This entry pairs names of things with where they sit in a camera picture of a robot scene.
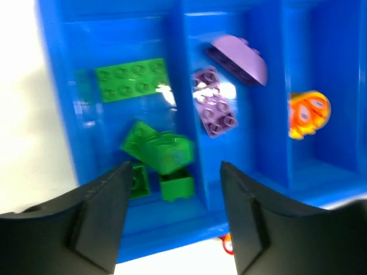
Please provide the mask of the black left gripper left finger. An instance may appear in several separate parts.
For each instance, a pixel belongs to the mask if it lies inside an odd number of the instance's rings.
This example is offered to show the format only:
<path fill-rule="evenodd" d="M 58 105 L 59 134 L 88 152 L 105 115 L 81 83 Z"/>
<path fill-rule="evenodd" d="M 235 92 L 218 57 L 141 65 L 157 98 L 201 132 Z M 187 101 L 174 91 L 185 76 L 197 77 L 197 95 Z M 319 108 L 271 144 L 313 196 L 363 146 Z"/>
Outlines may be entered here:
<path fill-rule="evenodd" d="M 124 162 L 20 213 L 1 215 L 2 274 L 113 274 L 133 183 Z"/>

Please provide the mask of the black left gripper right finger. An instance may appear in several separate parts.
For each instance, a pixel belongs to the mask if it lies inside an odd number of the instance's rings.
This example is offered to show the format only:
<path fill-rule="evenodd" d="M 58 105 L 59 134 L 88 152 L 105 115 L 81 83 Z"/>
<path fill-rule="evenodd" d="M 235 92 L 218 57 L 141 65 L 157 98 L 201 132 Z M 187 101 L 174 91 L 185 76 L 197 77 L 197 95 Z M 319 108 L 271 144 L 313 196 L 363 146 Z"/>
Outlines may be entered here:
<path fill-rule="evenodd" d="M 326 210 L 228 162 L 220 176 L 238 274 L 366 273 L 366 200 Z"/>

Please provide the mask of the red lego with pink cloud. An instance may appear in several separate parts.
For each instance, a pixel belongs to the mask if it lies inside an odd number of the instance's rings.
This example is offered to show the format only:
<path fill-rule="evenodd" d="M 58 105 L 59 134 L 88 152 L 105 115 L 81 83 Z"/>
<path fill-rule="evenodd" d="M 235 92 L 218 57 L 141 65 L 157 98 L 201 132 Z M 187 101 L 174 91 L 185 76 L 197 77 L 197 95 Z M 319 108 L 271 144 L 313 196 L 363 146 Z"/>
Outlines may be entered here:
<path fill-rule="evenodd" d="M 233 252 L 231 234 L 230 233 L 227 233 L 225 235 L 222 235 L 222 236 L 217 237 L 217 239 L 219 239 L 221 241 L 222 248 L 224 249 L 224 251 L 227 254 L 233 256 L 234 255 L 234 252 Z"/>

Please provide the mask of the green square lego brick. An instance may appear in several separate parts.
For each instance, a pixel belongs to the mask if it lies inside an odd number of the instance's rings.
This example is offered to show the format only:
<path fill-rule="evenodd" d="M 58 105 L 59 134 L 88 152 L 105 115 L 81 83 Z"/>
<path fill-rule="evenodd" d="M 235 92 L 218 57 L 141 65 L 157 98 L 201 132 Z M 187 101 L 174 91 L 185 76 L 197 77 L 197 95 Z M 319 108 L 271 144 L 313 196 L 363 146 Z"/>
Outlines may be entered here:
<path fill-rule="evenodd" d="M 142 163 L 133 164 L 133 183 L 130 199 L 137 199 L 151 194 L 146 166 Z"/>

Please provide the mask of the small green lego brick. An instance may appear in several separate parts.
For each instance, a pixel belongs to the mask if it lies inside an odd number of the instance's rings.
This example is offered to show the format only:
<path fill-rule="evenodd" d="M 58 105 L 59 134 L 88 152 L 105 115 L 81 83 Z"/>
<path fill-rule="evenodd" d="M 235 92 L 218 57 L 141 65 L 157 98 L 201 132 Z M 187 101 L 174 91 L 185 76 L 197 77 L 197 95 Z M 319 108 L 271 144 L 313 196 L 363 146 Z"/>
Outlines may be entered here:
<path fill-rule="evenodd" d="M 187 199 L 195 194 L 194 178 L 187 167 L 171 174 L 159 175 L 161 195 L 164 201 L 173 202 L 176 199 Z"/>

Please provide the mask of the green lego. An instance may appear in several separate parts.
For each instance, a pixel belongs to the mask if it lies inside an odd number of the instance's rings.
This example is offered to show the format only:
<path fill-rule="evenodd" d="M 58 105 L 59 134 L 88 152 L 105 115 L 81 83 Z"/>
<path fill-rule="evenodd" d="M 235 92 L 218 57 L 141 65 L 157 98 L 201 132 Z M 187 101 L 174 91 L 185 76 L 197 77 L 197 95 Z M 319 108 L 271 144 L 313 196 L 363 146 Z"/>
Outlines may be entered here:
<path fill-rule="evenodd" d="M 194 143 L 171 131 L 158 132 L 136 121 L 120 149 L 161 175 L 171 174 L 194 162 Z"/>

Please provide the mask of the purple rectangular lego brick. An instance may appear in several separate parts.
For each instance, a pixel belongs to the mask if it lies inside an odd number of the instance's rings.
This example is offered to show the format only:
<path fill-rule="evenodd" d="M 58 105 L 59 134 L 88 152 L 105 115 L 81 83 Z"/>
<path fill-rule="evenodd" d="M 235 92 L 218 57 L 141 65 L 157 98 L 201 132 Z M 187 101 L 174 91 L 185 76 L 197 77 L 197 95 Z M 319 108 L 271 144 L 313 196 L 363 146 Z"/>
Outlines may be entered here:
<path fill-rule="evenodd" d="M 221 94 L 215 67 L 195 72 L 192 83 L 194 105 L 209 137 L 215 138 L 238 126 L 229 100 Z"/>

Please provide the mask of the green rectangular lego brick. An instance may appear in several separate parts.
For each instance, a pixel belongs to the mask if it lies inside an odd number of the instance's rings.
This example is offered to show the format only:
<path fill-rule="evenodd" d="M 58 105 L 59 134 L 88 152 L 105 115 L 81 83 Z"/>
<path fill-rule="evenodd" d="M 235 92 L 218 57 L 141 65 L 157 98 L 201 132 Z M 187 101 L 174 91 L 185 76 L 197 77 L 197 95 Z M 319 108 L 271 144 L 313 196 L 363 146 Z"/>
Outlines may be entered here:
<path fill-rule="evenodd" d="M 95 73 L 105 103 L 171 90 L 162 58 L 100 67 Z"/>

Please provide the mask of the purple arched lego piece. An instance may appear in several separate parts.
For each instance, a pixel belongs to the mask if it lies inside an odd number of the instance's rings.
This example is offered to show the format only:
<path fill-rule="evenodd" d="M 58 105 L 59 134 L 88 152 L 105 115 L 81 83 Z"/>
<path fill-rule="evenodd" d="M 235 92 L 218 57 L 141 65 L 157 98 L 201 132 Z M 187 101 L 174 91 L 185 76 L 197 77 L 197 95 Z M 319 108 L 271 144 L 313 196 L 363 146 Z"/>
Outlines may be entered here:
<path fill-rule="evenodd" d="M 205 53 L 242 83 L 250 86 L 267 84 L 266 62 L 247 40 L 226 34 L 212 41 Z"/>

